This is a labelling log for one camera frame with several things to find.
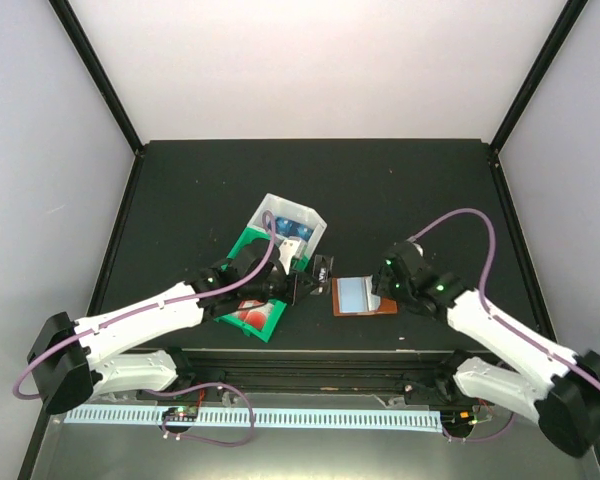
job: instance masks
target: blue object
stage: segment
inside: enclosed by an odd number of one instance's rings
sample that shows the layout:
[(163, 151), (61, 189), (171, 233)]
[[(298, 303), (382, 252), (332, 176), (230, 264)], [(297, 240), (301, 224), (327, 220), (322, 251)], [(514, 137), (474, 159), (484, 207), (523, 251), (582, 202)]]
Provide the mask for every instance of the blue object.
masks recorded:
[(300, 237), (305, 242), (308, 242), (313, 235), (313, 230), (301, 223), (293, 222), (294, 226), (291, 229), (291, 237)]
[(296, 222), (289, 220), (288, 218), (276, 217), (276, 233), (283, 237), (289, 237), (295, 223)]

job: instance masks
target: black pole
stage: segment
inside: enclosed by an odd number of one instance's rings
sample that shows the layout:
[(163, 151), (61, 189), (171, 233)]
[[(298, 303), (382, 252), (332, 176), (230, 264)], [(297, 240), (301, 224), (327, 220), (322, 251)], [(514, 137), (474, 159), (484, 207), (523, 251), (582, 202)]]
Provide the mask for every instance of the black pole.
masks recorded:
[(491, 149), (496, 154), (500, 153), (502, 147), (504, 147), (504, 144), (509, 138), (509, 135), (513, 132), (518, 120), (522, 116), (522, 112), (524, 112), (529, 100), (531, 100), (538, 85), (540, 85), (542, 78), (545, 73), (547, 73), (547, 70), (551, 66), (551, 62), (553, 62), (560, 47), (569, 35), (571, 28), (576, 23), (576, 20), (587, 4), (587, 1), (588, 0), (568, 0), (567, 4), (562, 9), (560, 16), (551, 29), (540, 53), (533, 62), (531, 70), (529, 70), (529, 73), (527, 74), (527, 78), (524, 79), (522, 87), (520, 87), (500, 128), (498, 128), (495, 137), (493, 137), (493, 140), (491, 141)]
[(100, 60), (98, 60), (91, 43), (89, 43), (89, 39), (82, 29), (78, 17), (76, 17), (71, 5), (67, 0), (49, 0), (49, 3), (55, 10), (60, 22), (62, 22), (64, 29), (69, 35), (73, 46), (78, 51), (80, 58), (82, 58), (87, 70), (91, 74), (91, 78), (93, 78), (98, 90), (100, 90), (102, 98), (104, 98), (104, 101), (109, 106), (113, 118), (118, 122), (120, 130), (122, 130), (123, 135), (127, 139), (131, 150), (134, 154), (139, 154), (142, 151), (140, 137), (138, 137), (136, 130), (133, 128), (131, 120), (127, 116), (116, 91), (113, 89), (113, 85), (111, 85), (104, 68), (102, 68), (102, 64), (100, 63)]

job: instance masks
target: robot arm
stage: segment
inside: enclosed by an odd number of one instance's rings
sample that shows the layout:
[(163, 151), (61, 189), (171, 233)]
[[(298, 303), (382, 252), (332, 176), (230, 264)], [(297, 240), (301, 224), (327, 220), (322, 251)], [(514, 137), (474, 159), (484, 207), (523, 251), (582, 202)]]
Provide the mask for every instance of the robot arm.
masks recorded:
[(514, 370), (454, 352), (449, 362), (454, 370), (451, 380), (462, 394), (491, 401), (537, 423), (554, 445), (574, 457), (584, 455), (600, 438), (600, 392), (568, 366), (577, 365), (600, 381), (600, 355), (580, 356), (488, 301), (487, 310), (478, 291), (466, 288), (453, 274), (437, 274), (422, 258), (422, 249), (410, 241), (385, 253), (384, 264), (373, 277), (373, 291), (413, 313), (447, 323)]
[(32, 372), (45, 411), (64, 413), (109, 392), (164, 390), (176, 379), (191, 376), (182, 355), (162, 350), (124, 352), (168, 332), (233, 313), (245, 300), (277, 299), (295, 304), (318, 286), (313, 277), (291, 269), (302, 242), (285, 239), (280, 247), (274, 247), (266, 266), (251, 281), (218, 295), (190, 298), (245, 278), (261, 262), (267, 246), (267, 240), (256, 239), (223, 265), (202, 269), (154, 297), (113, 312), (75, 321), (66, 313), (49, 318), (27, 357), (29, 363), (65, 339), (80, 338)]

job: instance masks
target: black surface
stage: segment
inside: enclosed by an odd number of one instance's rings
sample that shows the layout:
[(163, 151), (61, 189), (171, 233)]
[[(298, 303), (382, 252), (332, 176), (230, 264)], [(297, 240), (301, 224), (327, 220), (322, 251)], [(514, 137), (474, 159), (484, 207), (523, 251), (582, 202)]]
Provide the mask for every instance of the black surface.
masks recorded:
[(62, 23), (67, 35), (69, 35), (80, 58), (82, 58), (82, 62), (91, 74), (91, 78), (93, 78), (102, 98), (104, 98), (111, 114), (127, 139), (131, 150), (136, 154), (141, 152), (143, 146), (140, 137), (138, 137), (138, 134), (133, 128), (131, 120), (127, 116), (127, 113), (122, 106), (122, 102), (120, 102), (120, 99), (118, 98), (118, 94), (113, 89), (113, 85), (111, 85), (109, 77), (107, 77), (107, 73), (104, 71), (100, 60), (93, 50), (93, 47), (91, 46), (86, 33), (82, 29), (73, 8), (71, 8), (70, 3), (68, 0), (49, 0), (49, 3), (55, 10), (58, 19)]
[[(536, 327), (485, 145), (477, 140), (163, 141), (148, 145), (111, 266), (102, 311), (159, 293), (188, 269), (223, 258), (267, 192), (327, 221), (318, 252), (334, 275), (376, 270), (382, 252), (449, 210), (493, 220), (498, 253), (488, 295)], [(475, 285), (487, 249), (480, 220), (459, 217), (423, 240), (426, 256)], [(448, 327), (409, 314), (335, 318), (330, 297), (287, 309), (271, 341), (209, 322), (150, 347), (261, 350), (482, 350)]]
[(588, 0), (568, 0), (562, 9), (562, 12), (560, 12), (558, 20), (556, 20), (551, 32), (549, 32), (549, 36), (545, 40), (542, 49), (540, 49), (540, 53), (538, 53), (538, 56), (531, 66), (531, 70), (527, 73), (518, 94), (514, 98), (502, 124), (491, 141), (491, 148), (495, 153), (499, 153), (502, 150), (502, 147), (504, 147), (509, 135), (511, 135), (511, 132), (513, 132), (522, 113), (525, 108), (527, 108), (527, 104), (531, 100), (531, 97), (533, 97), (538, 85), (540, 85), (540, 82), (544, 78), (545, 73), (549, 70), (553, 59), (569, 36), (571, 28), (576, 23), (576, 20), (578, 20), (587, 1)]

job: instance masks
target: black bracket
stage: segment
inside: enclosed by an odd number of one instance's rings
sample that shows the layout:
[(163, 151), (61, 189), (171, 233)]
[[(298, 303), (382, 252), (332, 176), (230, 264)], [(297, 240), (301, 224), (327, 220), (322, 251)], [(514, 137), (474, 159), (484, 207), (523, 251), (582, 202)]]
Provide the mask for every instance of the black bracket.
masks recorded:
[[(600, 355), (589, 351), (577, 365), (600, 381)], [(600, 438), (600, 392), (580, 375), (553, 378), (547, 398), (538, 400), (538, 426), (546, 437), (572, 457), (582, 457)]]
[(467, 288), (453, 273), (438, 274), (410, 241), (398, 243), (383, 255), (384, 263), (372, 277), (373, 293), (395, 300), (416, 315), (446, 321), (447, 309)]
[(456, 403), (460, 399), (467, 397), (458, 390), (453, 376), (458, 371), (458, 367), (473, 355), (464, 350), (455, 350), (449, 357), (444, 359), (434, 370), (434, 379), (436, 389), (440, 398), (446, 403)]
[[(50, 317), (27, 355), (27, 363), (74, 335), (73, 328), (74, 324), (66, 312)], [(42, 407), (49, 415), (71, 410), (86, 402), (93, 394), (94, 379), (79, 342), (73, 342), (53, 354), (33, 370), (32, 376), (42, 399)]]
[(316, 255), (313, 260), (313, 277), (318, 281), (318, 288), (312, 295), (328, 295), (331, 293), (331, 278), (333, 277), (333, 257)]

